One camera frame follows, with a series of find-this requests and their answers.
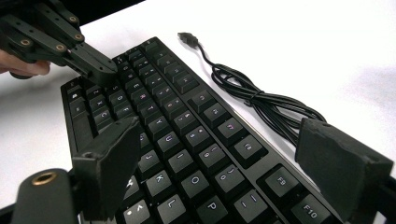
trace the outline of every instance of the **keycap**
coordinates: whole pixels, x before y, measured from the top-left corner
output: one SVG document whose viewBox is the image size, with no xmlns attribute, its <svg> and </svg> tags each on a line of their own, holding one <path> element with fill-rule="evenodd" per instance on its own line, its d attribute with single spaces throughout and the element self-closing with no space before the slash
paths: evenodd
<svg viewBox="0 0 396 224">
<path fill-rule="evenodd" d="M 298 180 L 292 176 L 285 167 L 280 167 L 273 174 L 268 176 L 265 179 L 265 183 L 277 197 L 283 197 L 299 184 Z"/>
<path fill-rule="evenodd" d="M 189 104 L 197 113 L 204 112 L 215 103 L 216 100 L 207 91 L 202 91 L 189 100 Z"/>
<path fill-rule="evenodd" d="M 157 141 L 171 131 L 172 128 L 164 116 L 160 116 L 148 125 L 148 133 L 152 141 Z"/>
<path fill-rule="evenodd" d="M 191 204 L 198 204 L 203 202 L 213 191 L 209 182 L 206 180 L 201 171 L 196 171 L 183 181 L 181 187 L 186 195 L 186 198 Z"/>
<path fill-rule="evenodd" d="M 159 149 L 159 156 L 163 160 L 168 160 L 175 153 L 179 152 L 183 148 L 177 135 L 174 132 L 166 134 L 164 137 L 160 138 L 156 143 Z"/>
<path fill-rule="evenodd" d="M 230 118 L 231 115 L 219 103 L 215 103 L 205 110 L 201 117 L 210 129 L 214 129 Z"/>
<path fill-rule="evenodd" d="M 176 180 L 182 180 L 197 168 L 189 152 L 184 149 L 171 157 L 167 163 L 171 176 Z"/>
<path fill-rule="evenodd" d="M 184 135 L 183 140 L 187 149 L 192 154 L 201 152 L 204 148 L 210 146 L 214 142 L 213 138 L 202 126 L 198 126 L 196 129 Z"/>
<path fill-rule="evenodd" d="M 198 119 L 190 112 L 190 110 L 187 110 L 183 114 L 173 119 L 171 124 L 175 131 L 180 136 L 182 136 L 196 128 L 199 125 L 199 122 Z"/>
<path fill-rule="evenodd" d="M 136 203 L 134 206 L 123 212 L 126 224 L 144 223 L 144 224 L 154 224 L 155 220 L 153 216 L 149 213 L 149 208 L 145 202 L 142 200 Z"/>
<path fill-rule="evenodd" d="M 157 207 L 163 224 L 184 223 L 189 219 L 186 207 L 175 194 Z"/>
<path fill-rule="evenodd" d="M 229 164 L 230 159 L 225 155 L 218 144 L 213 144 L 199 154 L 198 162 L 205 173 L 213 175 L 222 167 Z"/>
<path fill-rule="evenodd" d="M 146 186 L 148 197 L 154 204 L 161 202 L 175 191 L 175 186 L 172 185 L 171 179 L 164 170 L 148 179 Z"/>
<path fill-rule="evenodd" d="M 248 182 L 234 165 L 230 165 L 215 176 L 220 196 L 230 201 L 247 186 Z"/>
<path fill-rule="evenodd" d="M 264 220 L 264 212 L 269 210 L 268 205 L 253 189 L 236 200 L 233 207 L 242 218 L 243 222 L 241 223 L 254 223 Z"/>
<path fill-rule="evenodd" d="M 229 147 L 244 137 L 247 134 L 247 130 L 235 118 L 231 118 L 220 124 L 215 129 L 215 134 L 224 146 Z"/>
<path fill-rule="evenodd" d="M 245 169 L 268 153 L 252 135 L 235 144 L 231 152 Z"/>
<path fill-rule="evenodd" d="M 224 222 L 229 213 L 219 197 L 214 196 L 198 207 L 197 214 L 203 224 L 215 224 Z"/>
<path fill-rule="evenodd" d="M 140 179 L 145 180 L 160 172 L 163 164 L 160 162 L 157 153 L 151 150 L 140 158 L 137 168 Z"/>
<path fill-rule="evenodd" d="M 291 212 L 301 223 L 330 223 L 327 222 L 331 218 L 330 212 L 312 194 L 308 194 L 294 205 Z"/>
</svg>

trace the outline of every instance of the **black keyboard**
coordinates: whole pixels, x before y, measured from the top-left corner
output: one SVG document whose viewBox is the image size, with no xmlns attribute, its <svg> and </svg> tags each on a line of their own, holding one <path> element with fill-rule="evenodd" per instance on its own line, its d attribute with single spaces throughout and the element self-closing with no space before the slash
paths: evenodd
<svg viewBox="0 0 396 224">
<path fill-rule="evenodd" d="M 141 159 L 114 223 L 341 223 L 313 185 L 160 39 L 113 60 L 114 86 L 78 77 L 61 91 L 72 154 L 117 119 L 138 116 L 144 127 Z"/>
</svg>

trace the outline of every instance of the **white table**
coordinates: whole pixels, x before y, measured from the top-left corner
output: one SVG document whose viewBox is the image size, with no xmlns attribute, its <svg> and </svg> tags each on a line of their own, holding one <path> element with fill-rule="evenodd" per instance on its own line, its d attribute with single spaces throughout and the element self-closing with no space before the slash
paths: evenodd
<svg viewBox="0 0 396 224">
<path fill-rule="evenodd" d="M 221 92 L 200 54 L 180 44 L 178 32 L 193 33 L 213 62 L 244 72 L 263 91 L 304 102 L 396 161 L 395 24 L 391 0 L 147 0 L 82 32 L 110 58 L 158 36 L 292 160 L 295 149 Z M 56 65 L 29 80 L 0 75 L 0 208 L 15 202 L 27 176 L 71 168 L 60 86 L 76 76 Z"/>
</svg>

